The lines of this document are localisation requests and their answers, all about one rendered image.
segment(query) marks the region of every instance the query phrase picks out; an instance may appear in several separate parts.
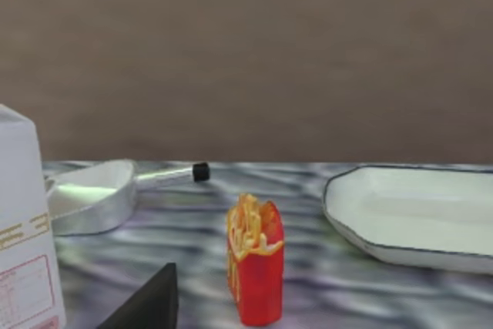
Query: tabletop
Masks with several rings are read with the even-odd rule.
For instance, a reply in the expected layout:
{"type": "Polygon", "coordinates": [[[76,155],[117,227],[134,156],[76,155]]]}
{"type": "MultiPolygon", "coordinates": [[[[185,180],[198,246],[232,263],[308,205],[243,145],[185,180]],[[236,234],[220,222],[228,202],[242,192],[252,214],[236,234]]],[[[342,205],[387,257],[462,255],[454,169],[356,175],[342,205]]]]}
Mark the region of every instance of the tabletop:
{"type": "MultiPolygon", "coordinates": [[[[44,169],[51,175],[92,164],[44,169]]],[[[176,164],[141,162],[139,171],[176,164]]],[[[322,188],[354,166],[213,163],[207,183],[141,193],[135,215],[117,230],[57,237],[66,329],[96,327],[168,262],[179,274],[179,329],[243,327],[226,282],[225,216],[240,193],[273,200],[283,217],[283,318],[271,328],[490,328],[491,277],[384,264],[333,229],[322,213],[322,188]]]]}

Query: marbled surface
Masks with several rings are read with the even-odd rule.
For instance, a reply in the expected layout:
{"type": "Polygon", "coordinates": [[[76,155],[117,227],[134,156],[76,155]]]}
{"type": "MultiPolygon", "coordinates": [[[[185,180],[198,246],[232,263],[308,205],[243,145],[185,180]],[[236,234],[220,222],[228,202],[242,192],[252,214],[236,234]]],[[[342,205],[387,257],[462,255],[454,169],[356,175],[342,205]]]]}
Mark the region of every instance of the marbled surface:
{"type": "MultiPolygon", "coordinates": [[[[46,163],[45,171],[90,164],[46,163]]],[[[139,165],[146,171],[169,164],[139,165]]],[[[243,327],[225,268],[225,214],[241,192],[272,199],[283,217],[283,319],[272,328],[491,328],[492,277],[383,264],[334,231],[322,214],[321,190],[352,166],[214,163],[208,183],[142,193],[135,216],[118,230],[57,238],[66,329],[96,327],[168,262],[179,270],[178,328],[243,327]]]]}

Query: french fries toy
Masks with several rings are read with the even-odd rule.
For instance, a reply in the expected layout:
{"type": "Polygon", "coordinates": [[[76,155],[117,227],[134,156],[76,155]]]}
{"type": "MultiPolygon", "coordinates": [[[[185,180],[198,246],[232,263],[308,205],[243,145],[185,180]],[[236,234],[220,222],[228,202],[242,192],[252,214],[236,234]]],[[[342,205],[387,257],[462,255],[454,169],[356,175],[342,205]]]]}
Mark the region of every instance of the french fries toy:
{"type": "Polygon", "coordinates": [[[272,202],[242,194],[226,217],[227,280],[247,326],[278,321],[283,306],[284,231],[272,202]]]}

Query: pan handle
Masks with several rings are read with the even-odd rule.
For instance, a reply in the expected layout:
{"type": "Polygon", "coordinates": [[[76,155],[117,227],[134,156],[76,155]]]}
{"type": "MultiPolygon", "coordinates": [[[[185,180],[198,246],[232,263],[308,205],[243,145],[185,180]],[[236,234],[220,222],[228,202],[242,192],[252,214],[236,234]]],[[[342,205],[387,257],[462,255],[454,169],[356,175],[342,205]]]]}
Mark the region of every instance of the pan handle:
{"type": "Polygon", "coordinates": [[[136,176],[135,183],[137,190],[155,190],[165,186],[207,181],[209,178],[209,165],[195,163],[192,166],[143,173],[136,176]]]}

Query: white tray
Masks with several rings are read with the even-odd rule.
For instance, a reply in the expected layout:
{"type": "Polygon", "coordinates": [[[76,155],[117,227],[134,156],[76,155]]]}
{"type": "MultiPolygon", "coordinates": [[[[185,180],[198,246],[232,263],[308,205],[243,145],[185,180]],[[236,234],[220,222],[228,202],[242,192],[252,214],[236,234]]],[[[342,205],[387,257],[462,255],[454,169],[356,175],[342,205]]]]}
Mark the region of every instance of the white tray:
{"type": "Polygon", "coordinates": [[[493,274],[493,174],[361,166],[327,182],[324,213],[379,260],[493,274]]]}

